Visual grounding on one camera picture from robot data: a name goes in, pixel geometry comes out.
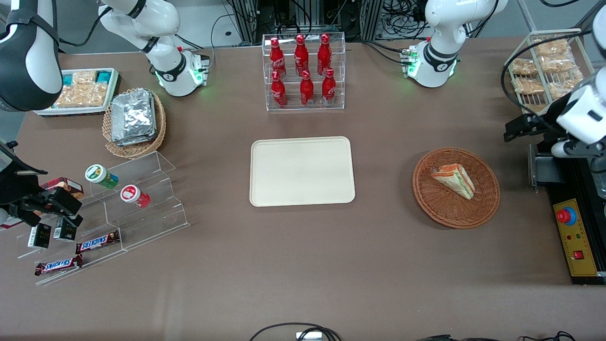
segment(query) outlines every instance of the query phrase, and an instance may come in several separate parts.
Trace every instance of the wicker basket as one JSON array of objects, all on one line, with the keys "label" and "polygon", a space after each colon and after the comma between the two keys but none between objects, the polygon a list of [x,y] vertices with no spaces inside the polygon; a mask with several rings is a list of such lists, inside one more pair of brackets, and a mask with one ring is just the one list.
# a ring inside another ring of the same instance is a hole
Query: wicker basket
[{"label": "wicker basket", "polygon": [[[124,93],[131,93],[136,89],[127,90]],[[119,147],[112,142],[112,107],[109,106],[103,115],[103,137],[109,141],[105,147],[107,150],[112,152],[117,157],[135,159],[143,155],[149,154],[157,150],[162,141],[164,141],[164,135],[166,134],[166,114],[164,113],[164,107],[160,102],[158,96],[153,93],[155,111],[156,111],[156,127],[158,128],[158,136],[155,140],[143,143],[132,144],[130,146]]]},{"label": "wicker basket", "polygon": [[[435,180],[431,173],[440,166],[460,163],[471,178],[476,193],[467,200]],[[477,155],[458,148],[440,148],[425,154],[413,173],[415,197],[433,220],[455,229],[470,229],[488,221],[501,198],[499,183]]]}]

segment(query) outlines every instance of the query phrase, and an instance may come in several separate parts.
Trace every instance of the sandwich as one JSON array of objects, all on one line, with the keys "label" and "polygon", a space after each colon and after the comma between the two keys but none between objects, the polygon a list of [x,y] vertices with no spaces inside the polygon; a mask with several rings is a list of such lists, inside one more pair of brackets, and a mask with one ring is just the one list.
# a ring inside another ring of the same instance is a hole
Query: sandwich
[{"label": "sandwich", "polygon": [[473,198],[473,194],[476,192],[465,168],[458,163],[442,166],[431,176],[468,200]]}]

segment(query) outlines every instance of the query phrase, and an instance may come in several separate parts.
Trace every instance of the emergency stop button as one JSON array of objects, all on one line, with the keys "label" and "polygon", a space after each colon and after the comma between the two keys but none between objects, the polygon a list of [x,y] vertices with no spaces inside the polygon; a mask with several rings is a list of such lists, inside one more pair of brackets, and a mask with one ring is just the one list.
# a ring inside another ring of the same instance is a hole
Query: emergency stop button
[{"label": "emergency stop button", "polygon": [[568,206],[556,212],[556,219],[566,225],[574,225],[576,223],[576,212]]}]

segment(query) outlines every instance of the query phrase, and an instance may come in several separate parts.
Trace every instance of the small black box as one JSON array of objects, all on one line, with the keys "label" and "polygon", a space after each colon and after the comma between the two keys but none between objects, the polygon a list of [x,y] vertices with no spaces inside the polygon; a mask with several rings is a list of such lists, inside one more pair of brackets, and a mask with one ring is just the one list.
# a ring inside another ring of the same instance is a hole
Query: small black box
[{"label": "small black box", "polygon": [[76,228],[64,217],[59,217],[59,219],[57,219],[57,227],[55,228],[53,238],[65,241],[74,241],[76,240]]},{"label": "small black box", "polygon": [[45,224],[38,224],[32,227],[32,231],[30,232],[30,240],[27,242],[27,247],[48,249],[51,229],[52,228],[49,225]]}]

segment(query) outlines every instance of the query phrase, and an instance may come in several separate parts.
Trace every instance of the red switch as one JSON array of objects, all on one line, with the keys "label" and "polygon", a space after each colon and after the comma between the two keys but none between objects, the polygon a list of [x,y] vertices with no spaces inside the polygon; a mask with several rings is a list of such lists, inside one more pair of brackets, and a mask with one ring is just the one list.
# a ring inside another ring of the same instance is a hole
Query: red switch
[{"label": "red switch", "polygon": [[561,209],[556,213],[558,221],[562,224],[568,223],[572,219],[572,215],[567,209]]}]

